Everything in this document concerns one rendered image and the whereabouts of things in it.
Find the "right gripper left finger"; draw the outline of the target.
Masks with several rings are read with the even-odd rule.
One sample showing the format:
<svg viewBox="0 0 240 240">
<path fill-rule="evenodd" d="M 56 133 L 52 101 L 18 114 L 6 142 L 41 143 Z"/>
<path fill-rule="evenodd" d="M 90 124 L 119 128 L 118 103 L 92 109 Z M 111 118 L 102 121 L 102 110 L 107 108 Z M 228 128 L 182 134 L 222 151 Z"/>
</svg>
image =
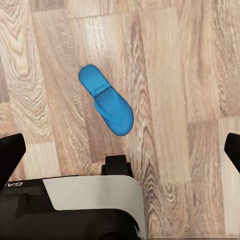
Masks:
<svg viewBox="0 0 240 240">
<path fill-rule="evenodd" d="M 22 133 L 0 138 L 0 193 L 26 153 Z"/>
</svg>

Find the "sandal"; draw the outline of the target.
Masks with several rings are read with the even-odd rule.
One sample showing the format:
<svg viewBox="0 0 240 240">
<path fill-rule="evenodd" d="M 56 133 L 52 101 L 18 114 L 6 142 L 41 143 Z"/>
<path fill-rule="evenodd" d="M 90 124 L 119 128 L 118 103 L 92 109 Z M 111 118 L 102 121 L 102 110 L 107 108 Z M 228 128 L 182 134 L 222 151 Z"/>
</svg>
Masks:
<svg viewBox="0 0 240 240">
<path fill-rule="evenodd" d="M 129 103 L 108 82 L 95 65 L 84 66 L 78 79 L 94 99 L 96 110 L 109 129 L 117 136 L 127 135 L 134 124 L 134 113 Z"/>
</svg>

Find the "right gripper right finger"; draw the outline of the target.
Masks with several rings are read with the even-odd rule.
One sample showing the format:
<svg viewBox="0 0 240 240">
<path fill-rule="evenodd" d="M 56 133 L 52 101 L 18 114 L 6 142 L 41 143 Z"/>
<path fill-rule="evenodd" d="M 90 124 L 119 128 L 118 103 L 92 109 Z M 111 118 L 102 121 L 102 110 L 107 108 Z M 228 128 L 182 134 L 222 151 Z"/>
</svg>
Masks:
<svg viewBox="0 0 240 240">
<path fill-rule="evenodd" d="M 224 151 L 240 173 L 240 135 L 229 133 L 227 135 Z"/>
</svg>

